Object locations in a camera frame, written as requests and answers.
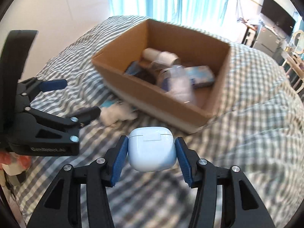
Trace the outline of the black round mirror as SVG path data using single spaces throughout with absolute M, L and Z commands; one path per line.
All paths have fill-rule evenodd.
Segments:
M 133 77 L 137 77 L 143 81 L 146 81 L 150 84 L 156 84 L 156 78 L 146 69 L 142 68 L 139 65 L 138 61 L 132 61 L 128 67 L 126 68 L 125 72 L 126 75 L 130 75 Z

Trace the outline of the white earbuds case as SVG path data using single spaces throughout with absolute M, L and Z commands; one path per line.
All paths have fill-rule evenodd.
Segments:
M 128 157 L 139 172 L 163 171 L 176 163 L 176 149 L 171 131 L 165 127 L 142 127 L 130 132 Z

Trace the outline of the white cylindrical appliance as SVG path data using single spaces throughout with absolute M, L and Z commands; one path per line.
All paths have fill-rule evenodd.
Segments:
M 153 48 L 144 49 L 144 51 L 142 51 L 142 57 L 151 62 L 160 63 L 168 67 L 181 64 L 180 58 L 175 53 L 159 51 Z

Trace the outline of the clear bottle blue label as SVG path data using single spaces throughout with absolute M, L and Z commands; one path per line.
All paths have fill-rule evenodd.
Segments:
M 157 86 L 164 90 L 172 98 L 184 103 L 195 104 L 192 84 L 182 65 L 160 65 L 157 76 Z

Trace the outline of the white crumpled tissue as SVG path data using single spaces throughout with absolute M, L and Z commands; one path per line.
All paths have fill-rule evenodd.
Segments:
M 138 115 L 136 108 L 124 101 L 105 101 L 101 107 L 100 120 L 105 126 L 111 126 L 118 121 L 135 120 Z

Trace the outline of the brown cardboard box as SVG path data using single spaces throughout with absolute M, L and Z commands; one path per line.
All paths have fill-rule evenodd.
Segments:
M 212 36 L 148 19 L 104 46 L 92 63 L 119 98 L 193 134 L 216 114 L 230 53 Z

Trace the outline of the grey checked bed quilt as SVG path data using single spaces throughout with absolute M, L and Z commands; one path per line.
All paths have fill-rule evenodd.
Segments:
M 63 90 L 40 93 L 31 106 L 67 116 L 80 108 L 115 100 L 91 57 L 142 21 L 135 15 L 110 17 L 48 60 L 38 78 L 66 79 L 68 85 Z M 273 59 L 237 43 L 231 48 L 230 70 L 217 116 L 196 134 L 186 135 L 176 128 L 171 132 L 214 165 L 239 166 L 276 227 L 284 227 L 303 201 L 303 103 Z M 103 156 L 121 135 L 146 126 L 163 123 L 145 113 L 111 127 L 96 120 L 81 129 L 76 157 L 34 157 L 25 182 L 13 189 L 24 221 L 29 221 L 64 165 L 87 165 Z M 187 227 L 196 191 L 185 183 L 178 165 L 148 173 L 125 165 L 119 182 L 107 194 L 116 227 Z

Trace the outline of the blue tissue pack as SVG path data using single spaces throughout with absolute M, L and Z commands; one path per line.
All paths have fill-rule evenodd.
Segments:
M 206 65 L 186 67 L 185 71 L 194 89 L 211 86 L 215 81 L 214 73 Z

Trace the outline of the silver small fridge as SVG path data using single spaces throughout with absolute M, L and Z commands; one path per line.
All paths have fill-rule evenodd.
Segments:
M 278 47 L 278 36 L 272 30 L 261 26 L 255 36 L 252 48 L 273 57 Z

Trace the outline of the white suitcase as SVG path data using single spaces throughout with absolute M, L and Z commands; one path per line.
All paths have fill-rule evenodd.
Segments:
M 256 29 L 254 27 L 247 26 L 245 34 L 243 36 L 242 44 L 252 47 L 254 44 L 256 35 Z

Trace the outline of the oval vanity mirror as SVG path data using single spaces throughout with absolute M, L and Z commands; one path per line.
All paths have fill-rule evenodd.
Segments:
M 304 32 L 303 30 L 296 31 L 293 35 L 293 43 L 295 45 L 295 53 L 301 55 L 304 49 Z

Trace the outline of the teal window curtains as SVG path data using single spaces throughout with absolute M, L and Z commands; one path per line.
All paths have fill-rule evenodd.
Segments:
M 207 30 L 223 24 L 228 0 L 109 0 L 113 15 L 138 15 Z

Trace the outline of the black wall television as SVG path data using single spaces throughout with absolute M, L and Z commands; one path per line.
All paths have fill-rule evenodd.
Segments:
M 269 18 L 287 36 L 291 36 L 296 21 L 274 0 L 263 0 L 261 13 Z

